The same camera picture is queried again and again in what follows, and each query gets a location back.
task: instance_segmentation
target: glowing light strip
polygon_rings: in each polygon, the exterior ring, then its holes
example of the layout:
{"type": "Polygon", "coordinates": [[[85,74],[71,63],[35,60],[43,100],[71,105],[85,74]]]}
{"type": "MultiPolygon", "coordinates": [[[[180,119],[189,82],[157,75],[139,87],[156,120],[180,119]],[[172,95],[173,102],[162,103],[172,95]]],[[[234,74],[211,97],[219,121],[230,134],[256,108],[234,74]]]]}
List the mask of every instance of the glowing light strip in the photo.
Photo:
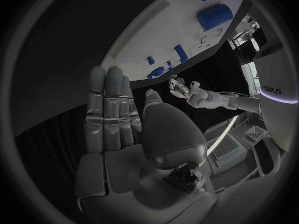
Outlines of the glowing light strip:
{"type": "Polygon", "coordinates": [[[227,132],[231,129],[233,124],[235,123],[238,115],[233,117],[232,121],[229,123],[229,125],[226,127],[226,129],[223,131],[223,133],[219,136],[219,138],[216,140],[215,143],[208,149],[207,156],[210,155],[211,152],[218,146],[218,144],[223,140],[224,136],[227,134],[227,132]]]}
{"type": "Polygon", "coordinates": [[[274,97],[272,97],[272,96],[268,96],[268,95],[266,95],[264,92],[262,92],[261,90],[260,90],[260,93],[261,93],[263,96],[265,96],[265,97],[267,97],[267,98],[269,98],[269,99],[271,99],[271,100],[274,100],[274,101],[278,101],[278,102],[282,102],[282,103],[287,103],[287,104],[296,104],[296,103],[298,103],[298,101],[285,101],[285,100],[280,100],[280,99],[274,98],[274,97]]]}

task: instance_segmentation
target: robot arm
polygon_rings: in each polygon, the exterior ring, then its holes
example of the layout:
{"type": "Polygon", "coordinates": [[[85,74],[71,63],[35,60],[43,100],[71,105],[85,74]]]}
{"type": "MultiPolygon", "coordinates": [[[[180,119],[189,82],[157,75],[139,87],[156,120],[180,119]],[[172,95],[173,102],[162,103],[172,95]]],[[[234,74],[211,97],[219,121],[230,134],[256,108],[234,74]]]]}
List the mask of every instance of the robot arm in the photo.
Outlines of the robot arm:
{"type": "Polygon", "coordinates": [[[239,97],[234,93],[221,95],[213,91],[206,91],[200,88],[200,83],[197,81],[191,83],[189,90],[184,85],[182,78],[177,78],[176,80],[174,78],[176,76],[171,76],[169,79],[170,92],[178,98],[186,99],[186,102],[196,109],[225,107],[229,110],[241,109],[258,113],[259,115],[262,114],[260,99],[239,97]]]}

